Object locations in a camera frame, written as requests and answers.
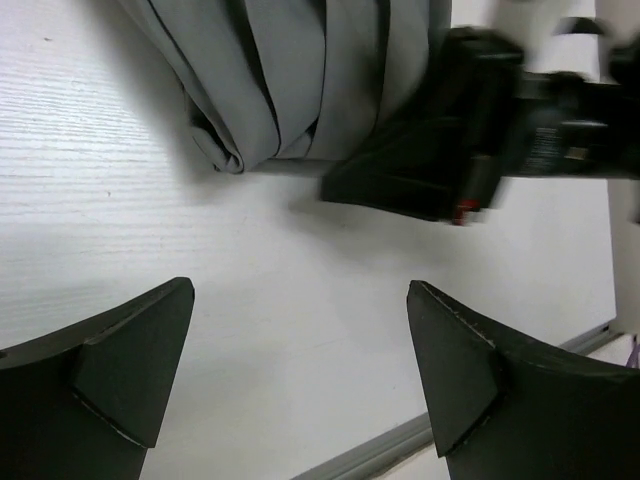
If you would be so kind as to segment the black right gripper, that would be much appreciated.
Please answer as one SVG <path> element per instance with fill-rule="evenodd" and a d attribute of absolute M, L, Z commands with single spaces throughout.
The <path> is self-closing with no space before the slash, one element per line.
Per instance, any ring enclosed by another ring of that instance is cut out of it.
<path fill-rule="evenodd" d="M 639 38 L 609 46 L 610 82 L 527 73 L 493 29 L 447 33 L 445 116 L 394 122 L 322 178 L 319 198 L 462 225 L 513 178 L 639 178 Z"/>

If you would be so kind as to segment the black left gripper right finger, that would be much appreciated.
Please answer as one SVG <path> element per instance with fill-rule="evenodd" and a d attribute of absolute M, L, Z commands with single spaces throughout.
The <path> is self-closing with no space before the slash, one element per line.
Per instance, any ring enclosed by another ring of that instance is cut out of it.
<path fill-rule="evenodd" d="M 424 281 L 407 312 L 427 404 L 445 382 L 478 407 L 469 436 L 437 454 L 454 479 L 635 479 L 639 373 L 546 344 Z"/>

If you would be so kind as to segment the grey pleated skirt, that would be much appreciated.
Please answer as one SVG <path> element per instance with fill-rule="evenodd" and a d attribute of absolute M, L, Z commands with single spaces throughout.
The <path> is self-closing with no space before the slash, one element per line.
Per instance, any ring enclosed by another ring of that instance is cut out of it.
<path fill-rule="evenodd" d="M 451 24 L 448 1 L 127 1 L 184 92 L 214 167 L 340 161 L 399 117 Z"/>

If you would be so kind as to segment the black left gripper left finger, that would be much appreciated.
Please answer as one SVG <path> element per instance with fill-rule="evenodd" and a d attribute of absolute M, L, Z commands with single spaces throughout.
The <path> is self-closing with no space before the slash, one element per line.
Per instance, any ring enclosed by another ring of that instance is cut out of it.
<path fill-rule="evenodd" d="M 155 447 L 194 306 L 174 278 L 1 352 L 4 479 L 137 479 Z"/>

